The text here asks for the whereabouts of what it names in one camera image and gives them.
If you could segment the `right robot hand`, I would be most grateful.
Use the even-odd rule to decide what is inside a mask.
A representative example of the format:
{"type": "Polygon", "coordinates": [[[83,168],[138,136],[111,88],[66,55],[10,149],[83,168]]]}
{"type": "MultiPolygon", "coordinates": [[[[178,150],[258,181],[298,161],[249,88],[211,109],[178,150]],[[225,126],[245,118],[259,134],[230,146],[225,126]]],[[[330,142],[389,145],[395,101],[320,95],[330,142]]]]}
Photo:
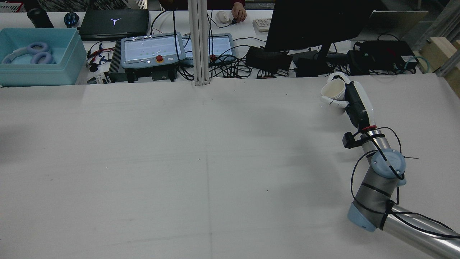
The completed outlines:
{"type": "Polygon", "coordinates": [[[361,83],[350,80],[342,72],[329,75],[321,90],[321,101],[346,112],[359,131],[376,127],[373,106],[361,83]]]}

